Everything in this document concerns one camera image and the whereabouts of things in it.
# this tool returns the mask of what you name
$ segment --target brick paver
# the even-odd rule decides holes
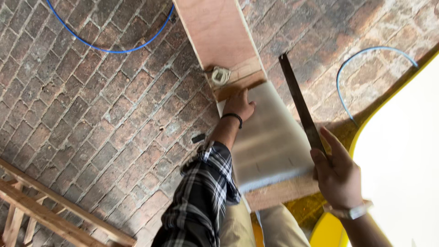
[[[80,37],[118,50],[151,38],[171,1],[51,3]],[[437,0],[240,4],[285,104],[298,118],[277,62],[283,52],[320,124],[347,118],[335,75],[350,55],[389,45],[419,59],[439,42]],[[74,40],[45,0],[6,0],[0,7],[1,158],[147,246],[181,179],[178,166],[197,147],[191,138],[209,134],[219,119],[180,20],[140,51],[107,54]],[[388,52],[348,66],[342,91],[352,112],[385,93],[409,66]],[[0,213],[6,210],[4,204]],[[106,241],[77,217],[63,216]],[[39,226],[34,246],[44,244],[69,246]]]

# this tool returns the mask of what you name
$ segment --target blue cable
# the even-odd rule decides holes
[[[92,47],[92,48],[94,48],[94,49],[96,49],[96,50],[99,50],[99,51],[103,51],[103,52],[108,52],[108,53],[128,53],[128,52],[132,52],[132,51],[137,51],[137,50],[139,50],[139,49],[141,49],[141,48],[143,48],[143,47],[145,47],[145,46],[147,46],[149,43],[151,43],[155,38],[157,38],[157,36],[163,31],[163,29],[165,28],[165,26],[166,26],[166,24],[168,23],[168,21],[169,21],[169,19],[171,18],[171,14],[172,14],[172,11],[174,10],[174,4],[172,5],[172,8],[171,8],[171,11],[169,12],[169,15],[168,15],[168,18],[166,19],[166,22],[165,22],[165,24],[163,24],[163,26],[162,26],[162,28],[158,31],[158,33],[156,34],[156,35],[154,35],[154,37],[152,37],[148,42],[146,42],[145,44],[143,44],[143,45],[141,45],[141,46],[139,46],[139,47],[137,47],[137,48],[134,48],[134,49],[131,49],[131,50],[127,50],[127,51],[109,51],[109,50],[104,50],[104,49],[100,49],[100,48],[97,48],[96,46],[93,46],[93,45],[91,45],[91,44],[89,44],[89,43],[87,43],[86,41],[84,41],[83,39],[81,39],[81,38],[79,38],[72,30],[70,30],[70,28],[68,28],[68,26],[64,23],[64,21],[62,21],[61,20],[61,18],[58,16],[58,14],[56,13],[56,11],[54,10],[54,8],[53,8],[53,6],[51,5],[51,3],[50,3],[50,1],[49,0],[47,0],[47,4],[49,5],[49,7],[50,7],[50,9],[52,10],[52,12],[55,14],[55,16],[56,16],[56,18],[58,18],[58,20],[61,22],[61,24],[73,35],[73,36],[75,36],[76,37],[76,39],[78,39],[79,41],[81,41],[82,43],[84,43],[84,44],[86,44],[86,45],[88,45],[88,46],[90,46],[90,47]]]
[[[416,67],[418,68],[418,64],[416,63],[416,61],[414,59],[412,59],[409,55],[407,55],[406,53],[396,49],[396,48],[392,48],[392,47],[387,47],[387,46],[376,46],[376,47],[370,47],[367,49],[364,49],[358,53],[356,53],[355,55],[353,55],[352,57],[350,57],[348,60],[346,60],[346,62],[343,63],[343,65],[340,67],[340,69],[338,70],[337,73],[337,92],[338,92],[338,97],[340,98],[340,101],[342,102],[343,107],[345,108],[345,111],[348,113],[349,118],[354,122],[354,124],[359,127],[359,125],[357,124],[357,122],[354,120],[354,118],[352,117],[351,113],[349,112],[348,108],[346,107],[345,101],[343,100],[342,97],[342,93],[340,92],[340,75],[342,74],[343,69],[346,67],[346,65],[355,57],[357,57],[358,55],[361,55],[363,53],[366,53],[368,51],[375,51],[375,50],[388,50],[388,51],[396,51],[397,53],[400,53],[401,55],[403,55],[404,57],[406,57],[408,60],[410,60],[410,62]]]

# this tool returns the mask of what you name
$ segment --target khaki pants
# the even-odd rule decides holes
[[[284,205],[258,211],[266,247],[310,247],[305,234]],[[250,214],[243,200],[226,207],[220,234],[221,247],[256,247]]]

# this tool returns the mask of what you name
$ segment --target black and white plaid shirt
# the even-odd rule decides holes
[[[152,246],[219,247],[226,205],[241,199],[232,179],[229,149],[220,142],[210,143],[182,167],[181,174],[184,178]]]

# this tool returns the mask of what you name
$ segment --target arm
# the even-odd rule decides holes
[[[243,121],[254,112],[247,102],[247,90],[232,96],[225,113],[238,114]],[[232,179],[230,149],[236,138],[239,120],[221,119],[210,138],[210,145],[181,168],[183,180],[173,202],[162,216],[162,227],[152,246],[219,246],[220,226],[226,204],[239,203],[240,194]]]
[[[363,203],[360,168],[338,139],[326,128],[320,134],[331,146],[332,155],[311,150],[317,170],[319,188],[334,209],[348,210]],[[354,247],[391,247],[391,243],[369,215],[355,220],[340,219]]]

